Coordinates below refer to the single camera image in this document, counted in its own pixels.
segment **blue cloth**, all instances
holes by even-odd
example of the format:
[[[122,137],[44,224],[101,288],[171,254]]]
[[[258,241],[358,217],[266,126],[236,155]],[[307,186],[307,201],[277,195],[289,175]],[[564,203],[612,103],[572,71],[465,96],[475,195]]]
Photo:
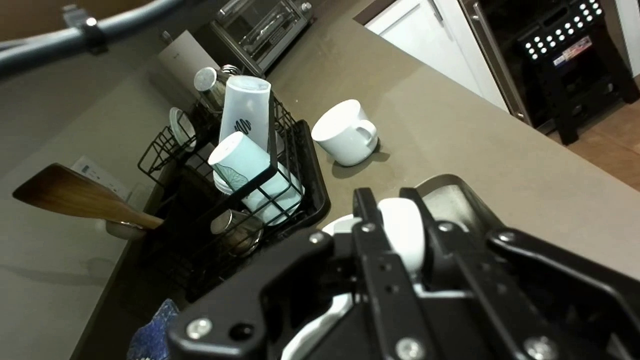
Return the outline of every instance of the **blue cloth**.
[[[170,322],[177,316],[177,307],[164,300],[154,318],[136,330],[126,359],[128,360],[167,360],[165,333]]]

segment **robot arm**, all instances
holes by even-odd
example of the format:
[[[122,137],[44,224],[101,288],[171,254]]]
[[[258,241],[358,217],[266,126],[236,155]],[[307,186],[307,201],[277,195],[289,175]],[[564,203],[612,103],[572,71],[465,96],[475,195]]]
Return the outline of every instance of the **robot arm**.
[[[423,224],[417,277],[392,251],[371,192],[356,191],[350,235],[300,231],[255,256],[171,324],[171,359],[279,359],[336,294],[351,307],[303,359],[640,359],[636,280],[513,228],[435,222],[415,191],[400,199]]]

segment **screw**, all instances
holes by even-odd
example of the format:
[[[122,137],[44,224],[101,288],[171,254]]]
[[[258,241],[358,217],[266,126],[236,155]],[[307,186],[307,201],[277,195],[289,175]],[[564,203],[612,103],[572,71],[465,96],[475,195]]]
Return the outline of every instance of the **screw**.
[[[190,340],[198,340],[198,338],[206,337],[210,330],[211,330],[211,320],[195,318],[185,326],[185,337]]]
[[[86,19],[83,24],[94,29],[94,26],[98,26],[98,20],[96,19]]]
[[[321,235],[321,233],[313,233],[312,236],[307,236],[307,241],[309,241],[312,245],[317,245],[317,242],[324,241],[324,235]]]
[[[423,359],[423,346],[415,338],[402,338],[395,344],[395,354],[400,360],[422,360]]]
[[[376,231],[376,224],[371,224],[371,222],[365,222],[364,227],[361,227],[361,233],[374,233]]]
[[[441,224],[438,224],[438,231],[440,233],[452,233],[456,227],[452,224],[452,222],[441,222]]]
[[[524,343],[524,351],[528,356],[532,356],[533,360],[556,360],[557,359],[557,351],[556,344],[542,337],[542,338],[528,338]]]
[[[497,241],[500,242],[512,242],[512,241],[515,241],[515,235],[513,233],[500,233]]]

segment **metal bracket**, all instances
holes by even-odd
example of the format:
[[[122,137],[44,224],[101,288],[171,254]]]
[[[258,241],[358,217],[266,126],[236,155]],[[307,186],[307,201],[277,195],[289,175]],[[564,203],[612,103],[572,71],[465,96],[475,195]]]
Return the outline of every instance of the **metal bracket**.
[[[90,54],[107,53],[106,37],[100,30],[98,20],[90,17],[83,8],[76,5],[62,7],[62,19],[65,26],[80,30],[83,47]]]

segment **beige countertop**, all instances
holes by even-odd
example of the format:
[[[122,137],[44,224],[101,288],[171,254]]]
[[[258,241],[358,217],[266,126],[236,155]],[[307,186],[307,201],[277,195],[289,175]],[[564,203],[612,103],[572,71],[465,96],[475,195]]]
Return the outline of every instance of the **beige countertop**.
[[[358,98],[381,148],[356,169],[317,151],[331,211],[458,175],[507,224],[640,279],[640,195],[376,39],[351,19],[367,2],[320,2],[317,22],[270,74],[295,118]]]

